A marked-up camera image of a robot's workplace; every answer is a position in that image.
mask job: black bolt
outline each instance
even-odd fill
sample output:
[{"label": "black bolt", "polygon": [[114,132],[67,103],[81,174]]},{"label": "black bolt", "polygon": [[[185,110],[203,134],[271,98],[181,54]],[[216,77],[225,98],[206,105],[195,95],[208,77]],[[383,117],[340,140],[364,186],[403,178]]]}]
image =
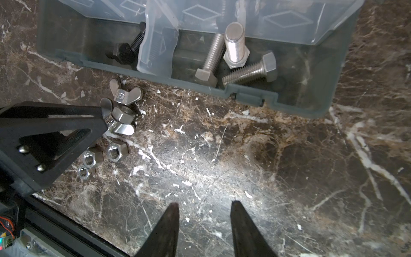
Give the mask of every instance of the black bolt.
[{"label": "black bolt", "polygon": [[139,27],[140,27],[140,32],[137,35],[137,37],[134,39],[133,43],[131,44],[131,49],[132,49],[132,51],[134,52],[134,54],[136,56],[139,55],[140,45],[141,45],[141,43],[143,42],[143,39],[144,39],[145,22],[144,21],[140,22]]},{"label": "black bolt", "polygon": [[131,64],[136,58],[128,43],[117,43],[114,47],[108,48],[106,50],[106,56],[110,59],[116,60],[122,65]]}]

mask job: red wire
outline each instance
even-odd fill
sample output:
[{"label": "red wire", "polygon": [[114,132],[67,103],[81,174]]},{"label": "red wire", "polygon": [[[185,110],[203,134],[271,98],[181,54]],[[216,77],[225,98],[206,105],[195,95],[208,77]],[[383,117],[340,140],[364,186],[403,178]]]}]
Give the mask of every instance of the red wire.
[{"label": "red wire", "polygon": [[12,220],[10,220],[10,219],[8,219],[8,218],[4,218],[4,217],[2,217],[2,216],[0,216],[0,218],[1,218],[1,219],[4,219],[4,220],[7,220],[7,221],[10,223],[10,225],[12,226],[12,230],[14,231],[14,224],[13,224]]},{"label": "red wire", "polygon": [[3,222],[0,221],[0,223],[3,226],[3,228],[5,228],[8,232],[10,232],[10,234],[12,234],[13,239],[16,239],[16,237],[13,235],[13,233],[8,228],[6,228],[6,226],[3,224]]}]

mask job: bolt thread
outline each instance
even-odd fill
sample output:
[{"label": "bolt thread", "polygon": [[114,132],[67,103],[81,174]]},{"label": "bolt thread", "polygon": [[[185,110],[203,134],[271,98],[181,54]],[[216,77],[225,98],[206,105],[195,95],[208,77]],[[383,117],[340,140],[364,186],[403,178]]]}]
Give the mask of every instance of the bolt thread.
[{"label": "bolt thread", "polygon": [[261,77],[265,77],[266,72],[264,70],[264,64],[262,61],[250,66],[243,67],[236,70],[225,77],[223,77],[223,85],[235,83],[243,84]]},{"label": "bolt thread", "polygon": [[80,167],[79,168],[79,176],[84,178],[87,176],[87,169],[85,167]]},{"label": "bolt thread", "polygon": [[109,152],[110,158],[112,159],[117,159],[118,155],[120,154],[116,146],[110,146],[108,152]]},{"label": "bolt thread", "polygon": [[[230,36],[227,33],[230,33],[230,31],[235,31],[235,33],[238,33],[238,31],[235,30],[236,26],[240,26],[242,28],[242,34],[237,39],[232,40],[229,38]],[[224,41],[227,48],[228,58],[231,62],[240,62],[245,55],[245,32],[243,26],[239,22],[230,23],[226,28]]]},{"label": "bolt thread", "polygon": [[93,158],[93,155],[92,155],[91,153],[86,153],[86,154],[84,155],[83,159],[84,159],[84,162],[85,162],[87,165],[93,164],[94,158]]},{"label": "bolt thread", "polygon": [[215,73],[224,52],[224,46],[224,35],[219,33],[215,34],[212,39],[210,50],[208,51],[203,69],[208,69],[212,73]]},{"label": "bolt thread", "polygon": [[137,35],[137,37],[134,39],[133,43],[131,44],[131,50],[135,54],[138,54],[138,52],[140,50],[140,45],[143,42],[144,34],[145,34],[145,31],[144,32],[140,31],[139,34]]}]

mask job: metal rivet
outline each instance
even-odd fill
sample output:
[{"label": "metal rivet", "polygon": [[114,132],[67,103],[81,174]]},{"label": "metal rivet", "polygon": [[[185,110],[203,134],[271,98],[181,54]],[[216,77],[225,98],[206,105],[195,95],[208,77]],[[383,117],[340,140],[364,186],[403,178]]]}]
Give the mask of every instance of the metal rivet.
[{"label": "metal rivet", "polygon": [[37,170],[42,172],[46,170],[46,166],[44,164],[39,164],[37,165]]},{"label": "metal rivet", "polygon": [[18,148],[20,153],[28,153],[30,152],[30,148],[27,145],[22,145]]}]

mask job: hex bolt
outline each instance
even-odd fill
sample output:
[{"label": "hex bolt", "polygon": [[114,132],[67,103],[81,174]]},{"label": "hex bolt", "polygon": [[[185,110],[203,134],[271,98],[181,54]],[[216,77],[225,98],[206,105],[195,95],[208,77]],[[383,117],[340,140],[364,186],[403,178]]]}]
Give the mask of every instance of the hex bolt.
[{"label": "hex bolt", "polygon": [[219,33],[215,34],[203,68],[197,69],[196,71],[195,81],[197,83],[213,88],[217,86],[218,79],[214,73],[220,63],[224,48],[224,35]]},{"label": "hex bolt", "polygon": [[272,52],[269,52],[261,58],[261,61],[251,66],[234,71],[223,77],[223,85],[235,83],[243,84],[258,78],[265,77],[267,82],[277,79],[277,62]]},{"label": "hex bolt", "polygon": [[137,37],[134,39],[133,43],[131,44],[131,50],[134,52],[136,57],[139,55],[140,45],[143,42],[144,34],[145,34],[145,22],[140,22],[140,32]]},{"label": "hex bolt", "polygon": [[30,148],[27,145],[22,145],[18,148],[20,153],[28,153],[30,152]]},{"label": "hex bolt", "polygon": [[135,60],[135,54],[128,43],[116,43],[106,49],[106,56],[116,60],[121,65],[131,64]]},{"label": "hex bolt", "polygon": [[39,164],[39,165],[37,165],[36,168],[37,168],[37,171],[39,171],[39,172],[43,172],[43,171],[46,170],[46,166],[44,164]]},{"label": "hex bolt", "polygon": [[243,67],[250,55],[250,51],[245,45],[244,27],[237,21],[232,22],[227,26],[224,35],[227,48],[224,60],[231,69]]}]

